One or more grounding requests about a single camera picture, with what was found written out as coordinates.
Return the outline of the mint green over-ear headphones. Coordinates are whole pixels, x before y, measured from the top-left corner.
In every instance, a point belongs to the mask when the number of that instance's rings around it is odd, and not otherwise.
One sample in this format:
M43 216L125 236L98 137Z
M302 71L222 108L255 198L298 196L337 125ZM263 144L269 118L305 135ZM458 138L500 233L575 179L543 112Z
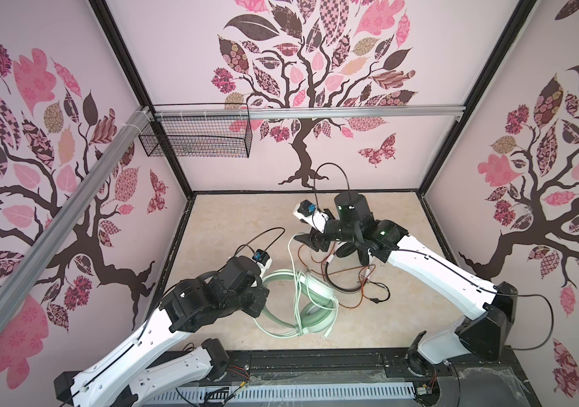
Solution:
M320 333L327 338L339 316L340 302L333 288L326 283L302 271L278 270L262 278L262 286L270 283L291 282L294 287L292 303L292 322L286 322L274 315L265 307L262 315L280 327L287 328L287 332L270 332L254 320L256 327L269 337L276 339L291 339L307 334Z

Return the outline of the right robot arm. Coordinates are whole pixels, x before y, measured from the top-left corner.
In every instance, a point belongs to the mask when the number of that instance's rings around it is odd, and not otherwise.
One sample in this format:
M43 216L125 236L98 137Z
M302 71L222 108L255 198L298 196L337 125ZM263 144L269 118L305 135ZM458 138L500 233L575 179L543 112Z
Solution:
M497 361L515 322L518 290L494 285L464 271L419 242L392 220L377 220L366 197L357 192L338 194L335 211L304 200L294 216L311 227L297 241L316 251L339 243L340 256L357 253L366 266L373 259L410 273L462 312L455 325L438 332L423 331L406 353L406 364L417 376L434 366L466 354L482 361Z

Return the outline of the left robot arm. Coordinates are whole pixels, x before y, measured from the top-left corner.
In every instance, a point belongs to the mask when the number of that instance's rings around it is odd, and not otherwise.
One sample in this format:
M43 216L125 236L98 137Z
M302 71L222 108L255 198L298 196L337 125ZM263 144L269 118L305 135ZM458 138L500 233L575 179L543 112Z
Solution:
M158 359L220 318L237 311L259 317L269 295L262 276L271 264L270 255L257 250L178 282L143 325L102 360L55 378L57 400L63 406L143 406L176 386L222 377L230 359L217 339L167 362Z

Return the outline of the white black over-ear headphones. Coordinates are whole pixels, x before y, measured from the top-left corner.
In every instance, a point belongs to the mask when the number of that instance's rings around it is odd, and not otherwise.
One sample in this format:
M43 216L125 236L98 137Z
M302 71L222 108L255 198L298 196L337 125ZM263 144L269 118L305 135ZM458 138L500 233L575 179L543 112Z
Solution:
M363 266L357 257L356 247L345 257L338 257L337 251L343 243L333 244L330 253L321 264L323 280L338 293L359 293L367 285L367 281L376 269L376 265L369 261Z

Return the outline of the aluminium rail back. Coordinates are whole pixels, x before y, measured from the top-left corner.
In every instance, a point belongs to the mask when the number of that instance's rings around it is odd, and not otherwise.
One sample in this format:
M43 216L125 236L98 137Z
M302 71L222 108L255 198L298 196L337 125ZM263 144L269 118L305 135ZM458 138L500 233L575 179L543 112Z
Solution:
M462 117L466 108L462 105L404 105L404 106L362 106L339 108L290 108L290 109L262 109L252 110L245 106L243 109L207 110L206 105L197 109L160 110L155 113L161 119L224 119L224 120L281 120L281 119L335 119L354 117L414 117L414 116L453 116Z

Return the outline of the aluminium rail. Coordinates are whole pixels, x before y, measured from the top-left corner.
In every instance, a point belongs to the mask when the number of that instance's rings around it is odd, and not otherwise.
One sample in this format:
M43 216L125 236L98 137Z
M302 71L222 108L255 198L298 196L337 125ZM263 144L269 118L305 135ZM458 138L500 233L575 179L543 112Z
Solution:
M150 123L152 108L141 106L134 111L128 121L104 151L102 158L84 177L72 196L53 217L52 223L26 252L17 269L0 287L0 334L15 315L26 295L30 293L39 276L48 268L73 227L91 204L104 181L118 164L129 145Z
M462 117L466 108L462 105L404 105L404 106L362 106L339 108L290 108L290 109L262 109L252 110L245 106L243 109L207 110L206 105L197 109L160 110L155 113L161 119L224 119L224 120L281 120L281 119L335 119L354 117L414 117L414 116L453 116Z

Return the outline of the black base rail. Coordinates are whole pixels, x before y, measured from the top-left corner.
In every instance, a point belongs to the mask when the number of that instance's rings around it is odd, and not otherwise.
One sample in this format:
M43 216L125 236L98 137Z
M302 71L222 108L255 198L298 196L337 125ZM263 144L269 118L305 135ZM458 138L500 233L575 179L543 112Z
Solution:
M233 350L231 365L216 380L180 387L411 383L414 400L323 401L231 406L538 406L540 400L515 354L506 351L496 362L459 356L435 366L425 376L411 373L403 348Z

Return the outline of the aluminium rail left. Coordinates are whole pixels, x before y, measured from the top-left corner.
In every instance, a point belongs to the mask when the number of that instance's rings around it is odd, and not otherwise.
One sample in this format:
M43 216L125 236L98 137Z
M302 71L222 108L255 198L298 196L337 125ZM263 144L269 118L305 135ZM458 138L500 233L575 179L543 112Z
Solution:
M141 106L134 111L128 121L104 151L102 158L84 177L72 196L53 217L52 223L26 252L17 269L0 287L0 334L15 315L26 295L30 293L39 276L48 268L73 227L91 204L104 181L118 164L129 145L150 123L152 108Z

